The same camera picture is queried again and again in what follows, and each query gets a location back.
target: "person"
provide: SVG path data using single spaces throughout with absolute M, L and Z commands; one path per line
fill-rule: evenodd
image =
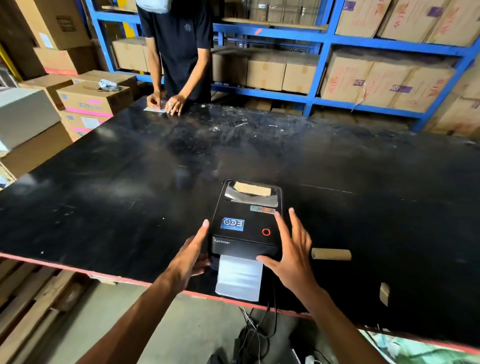
M 213 23 L 207 0 L 172 0 L 166 13 L 149 12 L 142 8 L 142 3 L 138 1 L 137 8 L 154 89 L 147 97 L 147 106 L 160 107 L 162 66 L 168 99 L 166 112 L 180 115 L 187 101 L 210 102 Z
M 270 268 L 303 303 L 340 363 L 386 363 L 315 281 L 309 262 L 312 240 L 292 208 L 289 214 L 291 235 L 280 214 L 275 213 L 282 240 L 281 261 L 266 256 L 258 256 L 257 260 Z M 197 234 L 187 239 L 165 272 L 77 364 L 133 364 L 138 361 L 175 296 L 187 287 L 190 276 L 203 273 L 209 265 L 207 255 L 200 254 L 208 227 L 209 222 L 205 220 Z

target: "shelving rack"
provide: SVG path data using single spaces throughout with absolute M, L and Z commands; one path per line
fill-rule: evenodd
M 95 31 L 98 35 L 102 51 L 110 72 L 135 75 L 139 81 L 152 82 L 152 78 L 147 74 L 128 73 L 117 70 L 109 44 L 105 38 L 101 21 L 129 23 L 132 26 L 140 24 L 140 18 L 137 14 L 125 12 L 100 11 L 95 9 L 93 0 L 86 0 L 90 16 L 92 18 Z M 313 77 L 312 86 L 307 95 L 293 94 L 287 92 L 276 92 L 248 87 L 221 85 L 214 83 L 214 91 L 236 93 L 240 95 L 265 97 L 276 100 L 291 101 L 304 104 L 303 115 L 310 115 L 313 105 L 331 106 L 344 109 L 355 109 L 360 111 L 369 111 L 387 115 L 396 115 L 409 118 L 415 118 L 411 126 L 412 131 L 420 131 L 426 125 L 430 117 L 435 113 L 441 103 L 445 100 L 449 92 L 455 86 L 462 74 L 474 62 L 475 57 L 480 51 L 480 37 L 471 47 L 452 47 L 438 44 L 411 43 L 398 40 L 380 39 L 380 38 L 361 38 L 354 36 L 340 36 L 335 34 L 338 21 L 343 9 L 344 0 L 322 0 L 318 11 L 316 25 L 328 24 L 326 31 L 308 30 L 301 28 L 286 28 L 281 26 L 269 26 L 245 23 L 214 23 L 213 30 L 218 33 L 218 44 L 223 45 L 225 34 L 236 34 L 237 36 L 261 36 L 266 38 L 289 39 L 297 41 L 306 41 L 313 44 L 313 52 L 319 53 L 317 69 Z M 324 100 L 317 96 L 317 90 L 322 77 L 325 64 L 328 60 L 330 49 L 333 45 L 347 45 L 355 47 L 365 47 L 374 49 L 389 49 L 405 52 L 419 52 L 428 54 L 437 54 L 443 56 L 458 57 L 455 65 L 456 73 L 440 92 L 437 99 L 432 103 L 425 113 L 412 112 L 407 110 L 397 110 L 381 108 L 369 105 L 355 105 L 349 102 Z

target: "pink label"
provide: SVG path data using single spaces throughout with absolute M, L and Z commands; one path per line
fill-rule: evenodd
M 76 109 L 76 108 L 66 108 L 66 109 L 67 111 L 76 112 L 77 114 L 101 116 L 102 118 L 111 118 L 113 116 L 112 113 L 108 113 L 108 112 L 90 111 L 90 110 L 82 110 L 82 109 Z
M 87 129 L 87 128 L 77 128 L 76 126 L 72 127 L 72 130 L 77 133 L 84 133 L 87 134 L 88 132 L 91 132 L 93 129 Z

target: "concrete floor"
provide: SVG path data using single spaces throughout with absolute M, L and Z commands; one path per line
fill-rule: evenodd
M 130 284 L 96 284 L 54 330 L 52 338 L 35 355 L 38 364 L 74 364 L 97 342 L 145 291 Z M 264 329 L 273 329 L 274 314 L 268 315 Z M 223 348 L 228 359 L 234 339 L 245 326 L 238 306 L 180 294 L 168 309 L 147 344 L 140 364 L 206 363 L 210 355 Z M 277 332 L 270 340 L 263 364 L 294 363 L 287 359 L 288 337 L 297 327 L 309 335 L 309 341 L 336 363 L 328 344 L 314 322 L 278 315 Z

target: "face mask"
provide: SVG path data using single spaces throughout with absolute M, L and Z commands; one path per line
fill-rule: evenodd
M 170 11 L 172 0 L 137 0 L 137 5 L 148 12 L 166 14 Z

